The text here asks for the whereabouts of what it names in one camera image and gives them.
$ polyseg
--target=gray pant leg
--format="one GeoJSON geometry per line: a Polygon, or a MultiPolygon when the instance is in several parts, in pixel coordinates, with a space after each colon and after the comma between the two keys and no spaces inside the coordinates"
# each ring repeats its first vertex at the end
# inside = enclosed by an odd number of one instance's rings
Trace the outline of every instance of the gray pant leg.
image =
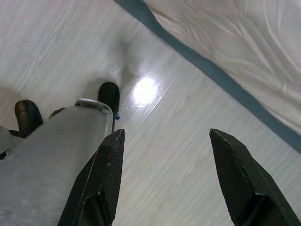
{"type": "Polygon", "coordinates": [[[73,183],[111,133],[112,114],[67,108],[0,162],[0,225],[56,225],[73,183]]]}

